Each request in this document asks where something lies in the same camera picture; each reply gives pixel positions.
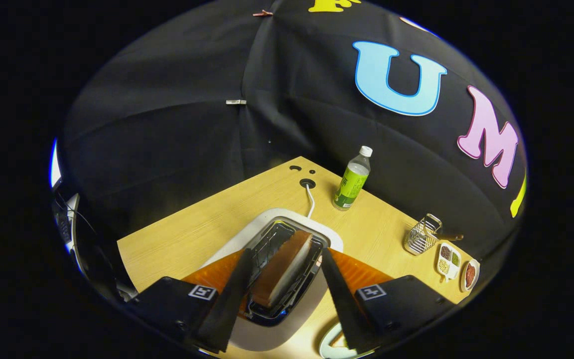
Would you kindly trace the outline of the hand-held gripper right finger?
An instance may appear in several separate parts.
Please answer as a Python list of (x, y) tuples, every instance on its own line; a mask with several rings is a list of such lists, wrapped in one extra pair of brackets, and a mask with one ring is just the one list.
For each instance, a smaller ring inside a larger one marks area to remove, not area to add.
[(322, 250), (322, 270), (348, 347), (358, 353), (391, 350), (456, 309), (413, 275), (394, 278), (332, 248)]

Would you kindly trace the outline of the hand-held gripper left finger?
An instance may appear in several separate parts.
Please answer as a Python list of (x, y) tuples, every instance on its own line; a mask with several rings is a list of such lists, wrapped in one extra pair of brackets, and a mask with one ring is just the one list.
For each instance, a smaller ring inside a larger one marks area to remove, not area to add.
[(225, 352), (252, 275), (244, 248), (182, 280), (164, 276), (127, 302), (148, 328), (189, 350)]

